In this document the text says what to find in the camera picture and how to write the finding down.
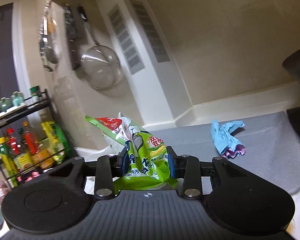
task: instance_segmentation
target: green bag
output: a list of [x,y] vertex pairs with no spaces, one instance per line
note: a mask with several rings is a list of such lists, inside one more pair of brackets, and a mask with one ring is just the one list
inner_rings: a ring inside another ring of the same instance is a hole
[[[127,116],[119,113],[118,118],[122,123],[116,129],[123,132],[130,166],[127,174],[113,182],[116,194],[121,189],[151,189],[163,183],[175,187],[177,180],[170,177],[168,153],[163,141]],[[86,118],[86,120],[99,128],[102,125],[100,122],[96,124],[96,119]],[[101,127],[101,130],[111,135],[104,127]]]

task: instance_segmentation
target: yellow bottle cap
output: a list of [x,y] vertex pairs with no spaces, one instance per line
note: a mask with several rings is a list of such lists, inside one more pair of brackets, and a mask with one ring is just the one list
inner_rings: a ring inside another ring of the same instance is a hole
[[5,143],[6,142],[6,138],[5,137],[1,137],[0,138],[0,144]]

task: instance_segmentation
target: blue cloth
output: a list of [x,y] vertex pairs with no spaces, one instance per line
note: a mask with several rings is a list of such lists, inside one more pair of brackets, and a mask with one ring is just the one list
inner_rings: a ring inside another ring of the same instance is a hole
[[244,127],[243,121],[227,122],[220,126],[216,119],[212,120],[210,133],[214,142],[214,146],[216,147],[220,155],[224,155],[226,151],[229,150],[235,152],[235,155],[240,153],[241,150],[239,149],[239,151],[237,151],[237,146],[242,146],[242,142],[230,135],[239,127]]

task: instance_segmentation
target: black metal rack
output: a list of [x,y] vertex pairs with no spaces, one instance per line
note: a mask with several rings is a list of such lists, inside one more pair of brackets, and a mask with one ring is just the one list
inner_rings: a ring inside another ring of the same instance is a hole
[[[45,89],[44,92],[41,92],[41,94],[42,94],[43,97],[39,101],[37,101],[35,103],[32,103],[32,104],[29,104],[26,107],[23,107],[23,108],[21,108],[17,111],[14,111],[11,114],[7,114],[6,116],[2,117],[0,119],[0,129],[5,127],[5,126],[8,126],[9,124],[11,124],[11,123],[23,118],[23,117],[26,117],[27,115],[33,114],[33,113],[35,113],[37,111],[40,111],[42,109],[45,109],[45,108],[49,108],[53,121],[58,122],[56,114],[55,114],[54,109],[52,107],[52,103],[51,103],[51,99],[49,97],[48,91]],[[31,98],[32,97],[26,98],[24,101],[25,102],[29,101]],[[9,185],[9,187],[12,188],[11,185],[10,185],[9,179],[12,179],[12,178],[14,178],[16,176],[19,176],[19,175],[21,175],[25,172],[28,172],[29,170],[31,170],[32,168],[34,168],[38,164],[52,158],[53,156],[55,156],[55,155],[57,155],[61,152],[64,152],[64,151],[67,152],[69,150],[70,150],[71,155],[72,155],[71,157],[78,156],[76,151],[73,149],[73,147],[69,146],[69,147],[66,147],[66,148],[63,148],[63,149],[59,150],[58,152],[50,155],[47,158],[42,159],[39,162],[36,162],[35,164],[31,165],[30,167],[27,167],[26,169],[23,169],[22,171],[19,171],[19,172],[15,173],[14,175],[12,175],[10,177],[6,177],[6,175],[4,174],[1,166],[0,166],[0,171],[2,172],[2,174],[3,174],[7,184]]]

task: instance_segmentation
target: ventilation grille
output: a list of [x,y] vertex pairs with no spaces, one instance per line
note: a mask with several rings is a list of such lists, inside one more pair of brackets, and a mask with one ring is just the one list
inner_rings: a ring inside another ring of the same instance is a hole
[[141,62],[137,48],[129,35],[127,26],[123,20],[121,12],[116,6],[109,14],[109,18],[114,29],[115,35],[121,45],[123,54],[128,62],[131,74],[136,73],[145,66]]
[[130,2],[139,18],[140,23],[143,26],[143,29],[150,42],[150,45],[157,58],[157,61],[158,62],[170,61],[167,51],[163,46],[163,43],[158,35],[158,32],[155,29],[151,21],[151,18],[149,17],[146,8],[142,4],[142,2],[134,1],[134,0],[130,0]]

